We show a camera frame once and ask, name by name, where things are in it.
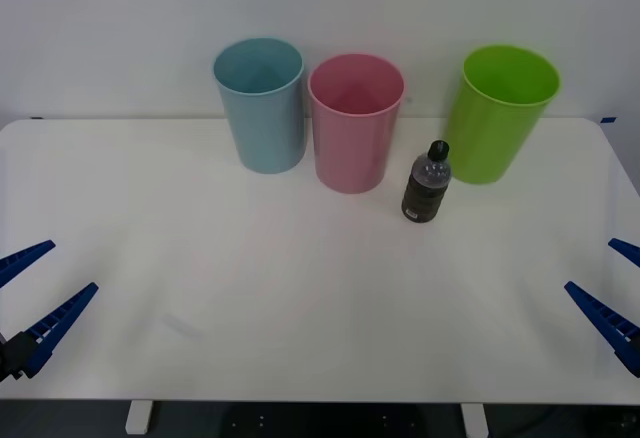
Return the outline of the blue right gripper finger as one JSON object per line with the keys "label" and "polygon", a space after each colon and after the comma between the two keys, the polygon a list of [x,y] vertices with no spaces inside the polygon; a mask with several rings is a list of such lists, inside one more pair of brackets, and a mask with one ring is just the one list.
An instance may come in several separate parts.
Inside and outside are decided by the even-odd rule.
{"label": "blue right gripper finger", "polygon": [[616,238],[611,239],[608,246],[634,265],[640,266],[640,248],[638,246]]}
{"label": "blue right gripper finger", "polygon": [[635,377],[639,376],[639,327],[569,281],[564,289],[601,334],[615,356]]}

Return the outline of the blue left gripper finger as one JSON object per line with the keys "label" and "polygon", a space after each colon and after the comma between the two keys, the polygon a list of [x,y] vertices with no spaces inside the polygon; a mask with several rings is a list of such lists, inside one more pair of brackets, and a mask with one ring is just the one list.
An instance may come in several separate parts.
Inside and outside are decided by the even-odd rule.
{"label": "blue left gripper finger", "polygon": [[1,344],[1,380],[33,378],[99,290],[89,283],[54,311]]}
{"label": "blue left gripper finger", "polygon": [[55,248],[52,240],[30,246],[0,259],[0,287],[3,288],[25,269]]}

